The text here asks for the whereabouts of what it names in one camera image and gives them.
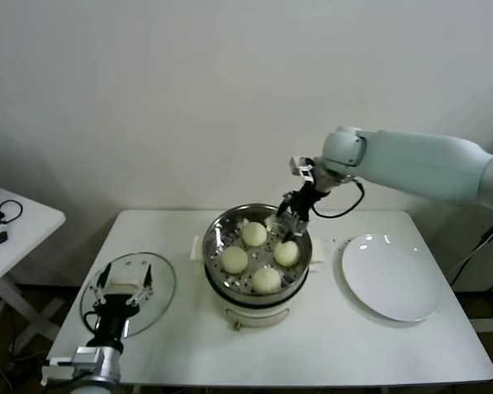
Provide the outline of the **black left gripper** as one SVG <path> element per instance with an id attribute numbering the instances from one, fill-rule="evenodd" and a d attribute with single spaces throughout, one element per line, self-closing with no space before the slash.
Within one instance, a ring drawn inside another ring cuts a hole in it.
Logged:
<path id="1" fill-rule="evenodd" d="M 139 305 L 153 294 L 152 267 L 149 265 L 143 284 L 132 295 L 107 295 L 105 287 L 112 265 L 108 263 L 98 275 L 96 282 L 90 286 L 94 296 L 94 312 L 99 317 L 98 327 L 94 329 L 93 347 L 111 347 L 122 350 L 122 334 L 126 321 L 139 311 Z"/>

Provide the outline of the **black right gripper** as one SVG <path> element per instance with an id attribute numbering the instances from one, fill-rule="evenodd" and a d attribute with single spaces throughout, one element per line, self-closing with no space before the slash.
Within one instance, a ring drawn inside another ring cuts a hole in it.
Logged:
<path id="1" fill-rule="evenodd" d="M 314 204 L 324 197 L 325 193 L 317 190 L 310 181 L 305 181 L 299 190 L 283 194 L 283 199 L 276 211 L 276 217 L 281 217 L 289 207 L 290 211 L 296 216 L 291 217 L 288 221 L 285 234 L 281 239 L 283 243 L 293 241 L 303 235 Z"/>

